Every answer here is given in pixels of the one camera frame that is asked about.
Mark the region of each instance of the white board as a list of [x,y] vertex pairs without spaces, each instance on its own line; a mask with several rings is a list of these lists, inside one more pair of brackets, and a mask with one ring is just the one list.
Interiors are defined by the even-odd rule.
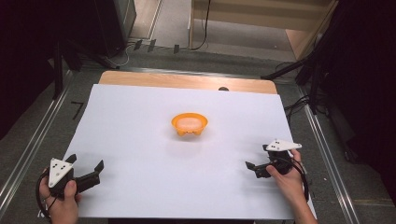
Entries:
[[[185,112],[207,117],[201,135],[177,135]],[[292,141],[275,94],[94,85],[64,157],[77,154],[75,176],[105,163],[81,217],[293,219],[274,179],[245,165],[267,163],[275,138]]]

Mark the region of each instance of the cable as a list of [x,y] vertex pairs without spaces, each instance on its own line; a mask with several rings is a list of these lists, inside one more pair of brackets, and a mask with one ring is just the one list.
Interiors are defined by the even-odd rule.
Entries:
[[210,2],[211,2],[211,0],[209,0],[209,3],[207,4],[204,41],[202,42],[202,44],[201,44],[198,48],[191,49],[191,50],[198,50],[198,49],[200,49],[201,46],[206,42],[206,36],[207,36],[207,19],[209,18]]
[[56,196],[55,199],[52,201],[52,203],[49,205],[49,209],[47,209],[47,211],[50,211],[51,207],[55,204],[57,199],[58,199],[58,196]]
[[112,63],[112,64],[114,64],[114,65],[116,65],[116,66],[124,66],[125,64],[127,64],[127,63],[129,62],[128,48],[130,48],[130,47],[133,46],[133,45],[134,45],[134,44],[128,46],[128,47],[125,49],[125,54],[126,54],[126,56],[128,57],[128,59],[126,60],[126,63],[113,63],[113,62],[110,61],[107,57],[106,57],[106,59],[107,59],[110,63]]
[[44,207],[44,205],[41,203],[41,198],[40,198],[40,183],[41,183],[41,180],[44,179],[49,174],[50,174],[50,169],[46,169],[46,171],[43,174],[41,174],[40,177],[38,178],[37,183],[35,184],[35,199],[37,201],[37,205],[38,205],[38,208],[40,208],[41,213],[44,215],[44,217],[46,217],[49,220],[49,222],[51,222],[50,213]]
[[273,80],[277,77],[281,77],[281,76],[287,74],[288,72],[305,65],[305,63],[308,62],[311,59],[311,57],[312,57],[312,53],[309,54],[308,56],[306,56],[305,58],[301,59],[300,61],[292,63],[291,65],[288,65],[287,67],[284,67],[284,68],[280,69],[279,71],[274,72],[273,74],[261,76],[261,79]]
[[278,65],[275,67],[275,71],[277,71],[277,68],[278,68],[280,65],[285,64],[285,63],[280,63],[280,64],[278,64]]
[[291,115],[297,113],[302,108],[304,108],[305,105],[307,105],[309,103],[309,99],[305,99],[307,97],[308,97],[308,95],[305,95],[305,96],[301,97],[300,99],[298,99],[296,101],[296,103],[294,103],[293,105],[289,105],[289,106],[284,107],[285,112],[288,111],[288,110],[290,111],[286,115],[286,118],[288,120],[289,126],[290,126],[290,123],[291,123]]
[[327,111],[322,111],[322,110],[320,110],[320,109],[318,108],[318,105],[317,105],[317,111],[318,111],[320,114],[324,114],[324,115],[326,115],[326,116],[329,114]]
[[293,162],[297,162],[297,164],[301,167],[301,170],[303,171],[304,175],[306,175],[306,172],[305,172],[305,169],[304,169],[304,167],[303,167],[303,165],[302,165],[302,162],[297,161],[297,160],[295,160],[294,158],[291,158],[291,160],[292,160]]

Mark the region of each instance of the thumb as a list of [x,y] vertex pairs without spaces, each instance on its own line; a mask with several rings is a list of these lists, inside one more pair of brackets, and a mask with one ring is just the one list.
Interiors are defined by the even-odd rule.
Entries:
[[67,182],[66,187],[64,188],[64,200],[74,201],[76,196],[76,191],[77,191],[76,181],[70,180],[69,182]]
[[265,170],[275,179],[278,179],[281,176],[281,174],[273,165],[268,165],[267,167],[265,167]]

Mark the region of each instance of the finger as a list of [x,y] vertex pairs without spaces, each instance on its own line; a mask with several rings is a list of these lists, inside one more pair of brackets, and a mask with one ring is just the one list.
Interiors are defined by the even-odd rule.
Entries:
[[48,182],[49,182],[49,178],[47,176],[42,178],[41,182],[40,182],[39,192],[40,192],[41,197],[43,197],[43,198],[48,198],[50,196],[50,189],[49,189]]
[[273,165],[268,165],[265,167],[265,170],[275,179],[278,179],[282,176],[282,174],[280,174]]
[[82,195],[81,194],[76,195],[75,199],[77,203],[81,202]]
[[70,180],[67,182],[66,187],[64,188],[64,201],[66,203],[75,202],[75,196],[77,191],[76,181]]
[[297,151],[297,149],[292,149],[290,152],[296,161],[301,161],[301,154],[299,151]]

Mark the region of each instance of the hand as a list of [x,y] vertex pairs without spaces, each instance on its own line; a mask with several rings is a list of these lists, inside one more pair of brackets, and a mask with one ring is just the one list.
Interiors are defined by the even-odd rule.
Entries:
[[[54,202],[55,198],[50,196],[50,189],[48,186],[49,178],[46,176],[40,182],[40,195],[46,198],[46,205]],[[56,199],[55,203],[49,209],[49,214],[53,224],[75,224],[78,221],[78,202],[81,200],[81,195],[76,195],[77,184],[76,181],[70,180],[64,188],[64,199]]]
[[[296,161],[301,161],[300,152],[298,152],[296,149],[293,149],[290,152]],[[301,175],[295,168],[292,168],[291,171],[286,175],[280,174],[272,165],[267,166],[266,170],[276,180],[276,184],[279,186],[283,195],[290,203],[292,203],[294,200],[301,199],[301,197],[304,198]]]
[[[296,149],[293,149],[290,152],[295,161],[301,161],[301,155]],[[298,162],[294,162],[294,164],[303,169]],[[293,210],[295,223],[317,224],[318,222],[315,220],[311,209],[306,203],[303,181],[300,173],[293,167],[288,174],[282,175],[272,165],[267,166],[266,170],[275,179],[276,184],[289,201]]]

